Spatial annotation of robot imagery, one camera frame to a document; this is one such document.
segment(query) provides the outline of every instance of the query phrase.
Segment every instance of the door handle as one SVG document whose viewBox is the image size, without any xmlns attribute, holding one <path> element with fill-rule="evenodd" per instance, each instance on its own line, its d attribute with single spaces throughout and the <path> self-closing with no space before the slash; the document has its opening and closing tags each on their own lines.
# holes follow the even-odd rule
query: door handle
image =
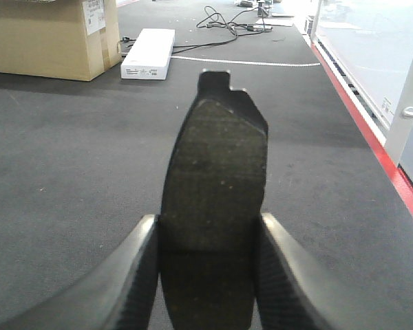
<svg viewBox="0 0 413 330">
<path fill-rule="evenodd" d="M 413 118 L 413 107 L 406 107 L 402 110 L 402 116 L 405 119 Z"/>
</svg>

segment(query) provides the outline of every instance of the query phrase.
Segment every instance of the gray carpet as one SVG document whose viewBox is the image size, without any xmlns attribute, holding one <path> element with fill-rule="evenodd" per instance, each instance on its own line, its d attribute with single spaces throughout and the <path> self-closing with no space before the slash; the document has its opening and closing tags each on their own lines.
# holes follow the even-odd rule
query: gray carpet
<svg viewBox="0 0 413 330">
<path fill-rule="evenodd" d="M 194 25 L 205 4 L 230 19 L 240 9 L 229 2 L 141 0 L 120 8 L 121 34 L 175 28 L 178 45 L 226 40 L 226 30 Z M 293 27 L 182 55 L 317 62 Z M 269 124 L 263 211 L 343 282 L 413 317 L 413 219 L 323 68 L 175 58 L 165 81 L 121 80 L 119 66 L 82 83 L 0 74 L 0 322 L 73 283 L 159 212 L 203 68 L 230 69 Z M 157 299 L 150 329 L 170 328 Z"/>
</svg>

